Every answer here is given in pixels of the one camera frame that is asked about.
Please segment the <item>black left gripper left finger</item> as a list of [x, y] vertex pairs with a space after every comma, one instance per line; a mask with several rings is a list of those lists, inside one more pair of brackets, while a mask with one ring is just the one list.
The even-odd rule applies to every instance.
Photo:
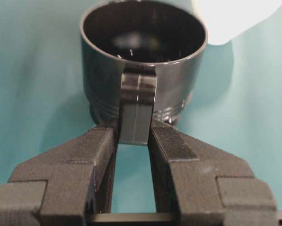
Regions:
[[84, 226], [111, 211], [116, 127], [100, 125], [15, 167], [0, 186], [0, 226]]

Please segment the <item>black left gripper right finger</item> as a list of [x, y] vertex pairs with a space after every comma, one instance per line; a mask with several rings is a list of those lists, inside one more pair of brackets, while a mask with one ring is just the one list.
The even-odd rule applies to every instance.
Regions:
[[149, 132], [157, 212], [180, 226], [276, 226], [277, 206], [267, 183], [233, 154], [153, 121]]

